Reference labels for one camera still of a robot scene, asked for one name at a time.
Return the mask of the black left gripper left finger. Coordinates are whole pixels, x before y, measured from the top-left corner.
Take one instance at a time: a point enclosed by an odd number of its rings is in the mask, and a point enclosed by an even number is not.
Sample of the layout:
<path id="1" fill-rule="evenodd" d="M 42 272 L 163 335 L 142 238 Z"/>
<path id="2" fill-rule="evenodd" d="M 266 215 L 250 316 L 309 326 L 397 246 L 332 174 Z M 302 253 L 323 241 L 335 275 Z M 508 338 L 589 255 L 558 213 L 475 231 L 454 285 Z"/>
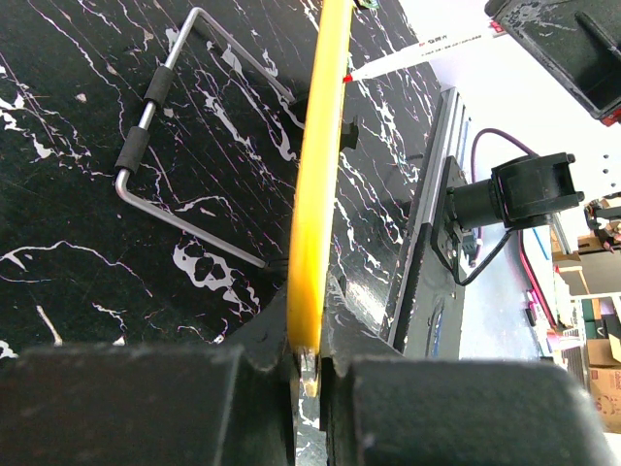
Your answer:
<path id="1" fill-rule="evenodd" d="M 218 345 L 26 350 L 1 373 L 5 465 L 291 465 L 286 298 Z"/>

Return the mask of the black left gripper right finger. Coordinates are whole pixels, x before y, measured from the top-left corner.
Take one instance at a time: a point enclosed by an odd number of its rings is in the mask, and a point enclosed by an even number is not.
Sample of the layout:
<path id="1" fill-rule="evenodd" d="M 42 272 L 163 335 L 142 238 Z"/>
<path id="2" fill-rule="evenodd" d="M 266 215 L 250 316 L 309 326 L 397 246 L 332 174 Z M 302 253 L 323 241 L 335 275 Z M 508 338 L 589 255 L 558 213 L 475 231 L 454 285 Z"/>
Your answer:
<path id="1" fill-rule="evenodd" d="M 587 391 L 540 362 L 411 360 L 329 277 L 320 427 L 332 465 L 614 465 Z"/>

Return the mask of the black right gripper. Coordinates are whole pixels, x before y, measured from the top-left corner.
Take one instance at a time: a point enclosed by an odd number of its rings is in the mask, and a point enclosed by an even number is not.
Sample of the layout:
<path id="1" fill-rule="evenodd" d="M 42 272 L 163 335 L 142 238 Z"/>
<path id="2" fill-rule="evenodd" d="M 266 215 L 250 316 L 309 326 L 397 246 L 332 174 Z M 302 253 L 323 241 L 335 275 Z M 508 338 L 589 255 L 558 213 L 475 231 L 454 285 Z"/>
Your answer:
<path id="1" fill-rule="evenodd" d="M 592 118 L 621 122 L 618 1 L 489 1 L 484 11 Z"/>

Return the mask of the red capped white marker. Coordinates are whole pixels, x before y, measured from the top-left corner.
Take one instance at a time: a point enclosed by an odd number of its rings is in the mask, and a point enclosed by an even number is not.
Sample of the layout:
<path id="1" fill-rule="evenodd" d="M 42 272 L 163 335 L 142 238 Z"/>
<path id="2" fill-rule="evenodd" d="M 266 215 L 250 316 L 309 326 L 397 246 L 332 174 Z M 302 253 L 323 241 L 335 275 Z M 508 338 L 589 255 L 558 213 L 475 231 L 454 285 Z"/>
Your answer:
<path id="1" fill-rule="evenodd" d="M 435 38 L 407 46 L 350 71 L 343 78 L 343 83 L 374 79 L 401 69 L 414 67 L 454 52 L 468 44 L 496 39 L 506 33 L 504 28 L 495 21 L 490 21 L 485 27 L 479 27 L 476 30 L 441 33 Z"/>

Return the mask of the orange sponge pack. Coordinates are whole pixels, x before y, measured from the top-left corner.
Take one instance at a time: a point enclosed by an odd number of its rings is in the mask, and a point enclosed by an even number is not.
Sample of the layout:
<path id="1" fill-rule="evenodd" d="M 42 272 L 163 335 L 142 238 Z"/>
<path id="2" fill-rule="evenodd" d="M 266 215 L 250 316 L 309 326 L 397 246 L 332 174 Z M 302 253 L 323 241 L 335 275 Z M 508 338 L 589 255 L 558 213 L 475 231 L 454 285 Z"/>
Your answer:
<path id="1" fill-rule="evenodd" d="M 376 10 L 379 8 L 377 0 L 355 0 L 355 3 L 360 10 Z"/>

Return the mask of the yellow framed whiteboard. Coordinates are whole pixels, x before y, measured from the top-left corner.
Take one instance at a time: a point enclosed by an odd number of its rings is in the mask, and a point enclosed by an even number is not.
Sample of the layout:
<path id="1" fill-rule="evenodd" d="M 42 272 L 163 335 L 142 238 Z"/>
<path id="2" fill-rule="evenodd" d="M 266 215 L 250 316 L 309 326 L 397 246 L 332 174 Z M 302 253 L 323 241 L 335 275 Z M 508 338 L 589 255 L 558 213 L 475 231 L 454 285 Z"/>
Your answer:
<path id="1" fill-rule="evenodd" d="M 294 196 L 287 269 L 287 339 L 319 353 L 353 3 L 322 3 Z"/>

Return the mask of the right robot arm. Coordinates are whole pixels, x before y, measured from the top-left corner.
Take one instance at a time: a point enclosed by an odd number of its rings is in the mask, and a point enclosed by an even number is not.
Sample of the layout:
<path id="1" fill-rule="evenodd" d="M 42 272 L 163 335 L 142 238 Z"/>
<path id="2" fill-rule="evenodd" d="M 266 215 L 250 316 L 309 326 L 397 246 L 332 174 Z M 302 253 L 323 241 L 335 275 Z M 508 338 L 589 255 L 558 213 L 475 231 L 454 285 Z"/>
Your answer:
<path id="1" fill-rule="evenodd" d="M 486 24 L 461 25 L 434 36 L 436 52 L 455 53 L 473 41 L 510 36 L 600 124 L 620 121 L 620 4 L 617 1 L 490 1 Z M 491 177 L 450 188 L 444 210 L 465 230 L 501 222 L 507 237 L 544 225 L 573 208 L 584 194 L 574 188 L 566 152 L 524 156 L 493 168 Z"/>

